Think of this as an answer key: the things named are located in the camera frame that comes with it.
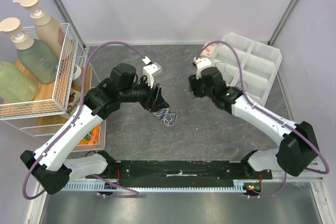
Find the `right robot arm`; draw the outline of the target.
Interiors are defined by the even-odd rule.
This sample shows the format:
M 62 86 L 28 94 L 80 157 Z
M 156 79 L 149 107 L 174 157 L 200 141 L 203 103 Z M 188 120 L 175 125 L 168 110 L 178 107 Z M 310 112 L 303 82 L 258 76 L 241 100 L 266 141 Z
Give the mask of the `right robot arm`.
M 227 86 L 217 68 L 205 68 L 200 77 L 193 74 L 188 81 L 196 97 L 210 98 L 217 108 L 249 122 L 277 144 L 277 148 L 252 151 L 246 156 L 247 162 L 240 166 L 245 178 L 254 178 L 268 169 L 281 169 L 298 177 L 318 156 L 319 147 L 311 124 L 285 120 L 253 102 L 242 90 Z

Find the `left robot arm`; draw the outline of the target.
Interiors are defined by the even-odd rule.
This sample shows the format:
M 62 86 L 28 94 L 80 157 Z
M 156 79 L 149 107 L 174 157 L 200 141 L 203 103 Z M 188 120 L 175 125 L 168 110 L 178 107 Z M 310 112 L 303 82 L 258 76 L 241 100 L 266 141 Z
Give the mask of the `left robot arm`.
M 67 156 L 91 130 L 119 110 L 122 103 L 139 103 L 151 113 L 164 109 L 167 102 L 162 97 L 161 86 L 154 81 L 161 71 L 155 62 L 143 67 L 143 76 L 137 79 L 134 66 L 118 64 L 110 77 L 87 92 L 76 112 L 48 142 L 33 152 L 21 154 L 29 174 L 45 192 L 55 194 L 77 178 L 114 175 L 115 160 L 105 151 L 78 159 L 67 159 Z

